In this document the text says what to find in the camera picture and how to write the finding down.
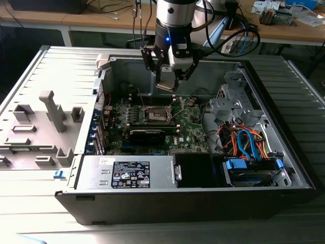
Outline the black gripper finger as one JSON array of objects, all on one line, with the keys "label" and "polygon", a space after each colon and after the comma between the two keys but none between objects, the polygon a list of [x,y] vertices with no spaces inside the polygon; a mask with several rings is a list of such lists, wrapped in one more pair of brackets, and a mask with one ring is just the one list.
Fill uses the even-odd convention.
[{"label": "black gripper finger", "polygon": [[168,53],[156,45],[145,45],[141,48],[141,55],[147,70],[155,75],[155,84],[158,85],[161,79],[161,67],[168,64]]},{"label": "black gripper finger", "polygon": [[177,58],[172,57],[172,70],[175,74],[174,87],[172,90],[176,90],[179,86],[179,82],[188,80],[196,67],[198,66],[199,59],[193,57]]}]

